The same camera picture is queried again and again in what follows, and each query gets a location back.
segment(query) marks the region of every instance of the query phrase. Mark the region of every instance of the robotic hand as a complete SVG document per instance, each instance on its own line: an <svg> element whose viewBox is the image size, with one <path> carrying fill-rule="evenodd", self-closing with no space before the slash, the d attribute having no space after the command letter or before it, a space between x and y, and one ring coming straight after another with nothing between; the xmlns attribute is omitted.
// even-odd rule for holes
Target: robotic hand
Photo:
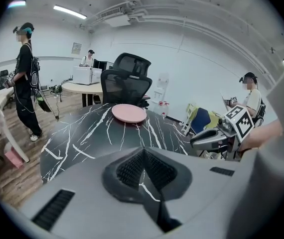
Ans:
<svg viewBox="0 0 284 239"><path fill-rule="evenodd" d="M10 74L8 74L7 80L2 84L6 89L9 89L14 86L13 77L14 72L11 72Z"/></svg>
<svg viewBox="0 0 284 239"><path fill-rule="evenodd" d="M217 127L198 133L190 143L196 150L218 152L226 160L234 160L241 143L253 128L248 110L237 105L219 118Z"/></svg>

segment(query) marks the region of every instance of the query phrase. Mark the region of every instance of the round wooden table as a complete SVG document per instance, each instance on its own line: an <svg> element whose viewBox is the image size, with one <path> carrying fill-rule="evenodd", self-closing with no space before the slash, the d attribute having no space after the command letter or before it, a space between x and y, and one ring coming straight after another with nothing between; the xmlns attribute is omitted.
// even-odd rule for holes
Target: round wooden table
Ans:
<svg viewBox="0 0 284 239"><path fill-rule="evenodd" d="M48 135L40 156L44 183L74 164L119 150L150 146L177 154L192 153L190 138L179 125L146 110L140 123L124 123L112 114L114 104L84 107L57 122Z"/></svg>
<svg viewBox="0 0 284 239"><path fill-rule="evenodd" d="M83 85L71 82L66 82L61 85L63 90L82 94L82 107L93 104L93 95L98 95L101 102L103 101L103 91L101 83L94 83L91 85Z"/></svg>

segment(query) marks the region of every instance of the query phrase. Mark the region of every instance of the black office chair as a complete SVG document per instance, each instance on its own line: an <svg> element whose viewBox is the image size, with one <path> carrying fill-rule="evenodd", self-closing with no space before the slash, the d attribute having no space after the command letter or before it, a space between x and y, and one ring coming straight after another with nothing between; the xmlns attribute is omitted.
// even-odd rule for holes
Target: black office chair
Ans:
<svg viewBox="0 0 284 239"><path fill-rule="evenodd" d="M147 70L151 62L139 56L122 53L113 64L113 70L125 70L134 76L147 76Z"/></svg>
<svg viewBox="0 0 284 239"><path fill-rule="evenodd" d="M152 80L143 75L134 76L123 70L106 70L101 74L101 85L103 103L145 107L145 102L141 101L152 85Z"/></svg>
<svg viewBox="0 0 284 239"><path fill-rule="evenodd" d="M5 88L5 87L3 86L3 84L4 84L4 82L7 80L7 76L8 76L8 70L0 71L0 89L1 89L1 90ZM5 106L3 107L2 110L4 110L4 108L5 108L6 106L8 106L8 105L9 105L9 108L11 108L11 103L14 103L14 98L13 98L13 97L10 97L10 98L7 100Z"/></svg>

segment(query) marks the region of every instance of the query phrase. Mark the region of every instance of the wooden floor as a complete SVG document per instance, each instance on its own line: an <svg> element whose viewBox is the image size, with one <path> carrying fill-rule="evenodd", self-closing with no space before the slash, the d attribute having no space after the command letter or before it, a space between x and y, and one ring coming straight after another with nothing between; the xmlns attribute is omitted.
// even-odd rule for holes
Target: wooden floor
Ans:
<svg viewBox="0 0 284 239"><path fill-rule="evenodd" d="M47 95L50 96L47 97L50 106L54 113L58 115L57 99L49 93ZM61 119L66 114L82 108L81 94L63 92L62 102L58 98L58 106ZM32 142L29 138L28 129L17 116L15 104L11 104L11 109L6 108L3 113L10 132L30 159L28 163L24 163L19 169L14 167L6 158L4 158L4 163L0 161L0 199L15 208L19 208L29 196L42 186L39 166L40 151L46 140L47 133L54 127L56 119L53 113L46 113L37 106L36 114L43 135L38 141ZM8 140L2 134L2 137L0 137L0 155L2 156L3 148L7 142Z"/></svg>

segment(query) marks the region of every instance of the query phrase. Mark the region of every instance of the table leg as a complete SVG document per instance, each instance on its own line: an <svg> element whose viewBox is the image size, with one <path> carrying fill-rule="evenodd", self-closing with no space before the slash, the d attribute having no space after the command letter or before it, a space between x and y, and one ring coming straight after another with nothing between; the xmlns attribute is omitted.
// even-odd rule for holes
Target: table leg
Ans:
<svg viewBox="0 0 284 239"><path fill-rule="evenodd" d="M100 101L103 104L103 94L99 95Z"/></svg>
<svg viewBox="0 0 284 239"><path fill-rule="evenodd" d="M87 106L87 97L86 94L82 94L82 107Z"/></svg>
<svg viewBox="0 0 284 239"><path fill-rule="evenodd" d="M11 143L11 145L13 146L13 148L17 151L17 153L19 154L20 157L22 157L22 159L25 162L29 162L29 158L27 157L27 155L22 151L22 149L20 148L20 146L18 145L18 143L16 142L16 140L13 138L12 134L9 131L9 128L7 127L7 124L4 123L2 130L5 134L5 136L7 137L7 139L9 140L9 142Z"/></svg>
<svg viewBox="0 0 284 239"><path fill-rule="evenodd" d="M93 95L92 94L88 94L88 106L93 105Z"/></svg>

